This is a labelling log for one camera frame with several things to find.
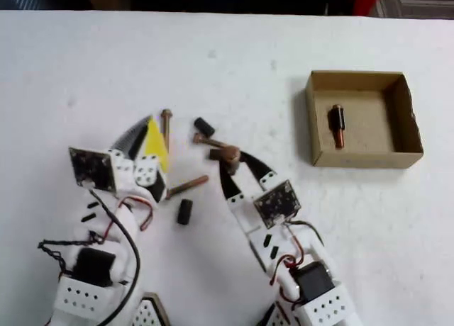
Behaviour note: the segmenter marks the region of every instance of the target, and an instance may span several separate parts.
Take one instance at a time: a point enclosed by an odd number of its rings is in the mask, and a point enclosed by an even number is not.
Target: white surface
[[[452,21],[0,13],[0,324],[44,324],[52,310],[58,266],[36,245],[68,235],[83,208],[68,145],[102,150],[170,107],[170,184],[211,176],[181,196],[194,200],[187,227],[175,198],[142,234],[145,289],[173,325],[254,325],[274,298],[208,148],[190,143],[198,116],[292,180],[364,325],[449,325],[453,46]],[[312,69],[405,72],[422,160],[406,171],[311,167],[299,94]]]

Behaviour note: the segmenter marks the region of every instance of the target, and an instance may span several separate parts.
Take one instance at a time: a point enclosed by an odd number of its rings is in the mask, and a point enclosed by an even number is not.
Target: metal chain
[[[46,245],[53,245],[53,246],[91,246],[93,244],[97,243],[98,245],[101,245],[104,243],[104,239],[100,237],[98,234],[95,232],[90,231],[89,232],[89,239],[85,241],[66,241],[66,240],[43,240],[40,243],[38,243],[38,249],[41,249],[44,253],[52,257],[53,259],[58,261],[58,264],[60,266],[60,270],[62,273],[67,273],[68,270],[66,270],[66,261],[62,257],[62,253],[57,251],[57,250],[51,250],[46,247]]]

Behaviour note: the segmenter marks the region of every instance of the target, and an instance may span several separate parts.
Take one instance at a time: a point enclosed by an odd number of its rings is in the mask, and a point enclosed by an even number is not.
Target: bolt
[[[170,135],[170,117],[172,117],[172,112],[170,109],[165,108],[162,110],[161,117],[162,117],[162,134],[164,135],[164,143],[165,147],[167,148],[167,152],[170,151],[169,149],[169,135]]]
[[[228,145],[221,149],[210,149],[209,159],[223,161],[229,175],[233,176],[240,166],[241,151],[238,147]]]
[[[194,138],[192,139],[194,144],[207,144],[212,147],[227,147],[226,143],[219,142],[217,140],[212,140],[211,138],[206,138],[201,133],[195,133]]]
[[[336,104],[329,111],[329,123],[336,141],[336,149],[344,147],[343,131],[345,130],[345,119],[343,117],[343,107]]]
[[[203,175],[203,176],[200,176],[199,178],[193,179],[192,181],[183,183],[181,186],[176,186],[175,188],[169,189],[167,191],[166,199],[169,200],[171,197],[173,197],[174,195],[176,195],[178,193],[182,193],[183,191],[186,191],[186,190],[188,190],[190,188],[194,188],[195,186],[199,186],[199,185],[207,182],[208,179],[209,178],[208,178],[207,175]]]

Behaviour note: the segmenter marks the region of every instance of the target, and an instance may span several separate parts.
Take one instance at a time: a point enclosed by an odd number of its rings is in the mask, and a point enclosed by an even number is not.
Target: cardboard box
[[[402,73],[313,71],[306,101],[316,167],[408,168],[423,156]],[[345,117],[339,150],[328,122],[334,104]]]

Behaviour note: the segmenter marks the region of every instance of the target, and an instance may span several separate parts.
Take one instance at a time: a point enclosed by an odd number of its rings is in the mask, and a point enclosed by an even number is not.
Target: robotic arm
[[[105,152],[70,148],[76,182],[90,195],[74,231],[77,241],[43,240],[38,245],[61,269],[47,325],[169,324],[157,296],[142,290],[135,245],[167,194],[159,155],[137,157],[149,120],[132,127]],[[63,258],[50,246],[69,249]]]
[[[301,205],[290,181],[245,152],[239,161],[262,193],[245,197],[231,177],[231,165],[221,160],[223,193],[270,285],[279,286],[259,325],[362,326],[320,235],[310,223],[294,220]]]

